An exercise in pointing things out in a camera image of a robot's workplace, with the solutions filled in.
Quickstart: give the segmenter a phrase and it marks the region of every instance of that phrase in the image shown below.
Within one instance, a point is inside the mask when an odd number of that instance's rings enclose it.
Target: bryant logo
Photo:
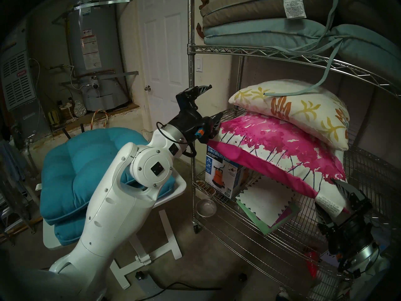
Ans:
[[[26,74],[26,70],[22,70],[21,72],[18,72],[17,77],[23,76],[24,74]]]

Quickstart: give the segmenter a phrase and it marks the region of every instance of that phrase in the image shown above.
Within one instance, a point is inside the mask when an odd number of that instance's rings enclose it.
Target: floral pillow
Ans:
[[[333,218],[347,209],[331,180],[346,181],[343,152],[289,122],[247,112],[223,122],[208,145],[228,159],[314,198]]]
[[[302,95],[265,95],[298,92],[309,86],[293,79],[263,82],[236,92],[229,103],[285,120],[337,150],[348,150],[350,116],[344,102],[333,93],[317,87]]]

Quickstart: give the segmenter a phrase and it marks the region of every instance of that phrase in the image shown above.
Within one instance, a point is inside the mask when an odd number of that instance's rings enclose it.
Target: shelf post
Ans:
[[[188,87],[192,88],[195,86],[195,55],[192,54],[192,45],[195,45],[195,0],[188,0],[188,76],[189,76],[189,84]],[[193,183],[195,182],[195,157],[191,158],[191,190],[192,190],[192,216],[193,216],[193,224],[195,223],[195,186]]]
[[[242,83],[242,73],[244,71],[244,60],[245,56],[241,55],[239,56],[239,65],[238,65],[238,77],[237,77],[237,91],[241,89],[241,83]],[[238,113],[238,106],[235,106],[235,111],[234,111],[234,116],[236,117]]]

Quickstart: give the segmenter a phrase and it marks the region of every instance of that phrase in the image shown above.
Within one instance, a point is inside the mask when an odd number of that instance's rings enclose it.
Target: metal bowl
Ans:
[[[213,216],[217,211],[217,205],[211,199],[201,199],[196,203],[196,212],[203,218]]]

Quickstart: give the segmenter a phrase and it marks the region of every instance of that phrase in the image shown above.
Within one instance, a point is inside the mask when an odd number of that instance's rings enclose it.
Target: white door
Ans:
[[[137,0],[142,61],[153,129],[179,112],[176,94],[188,88],[187,0]]]

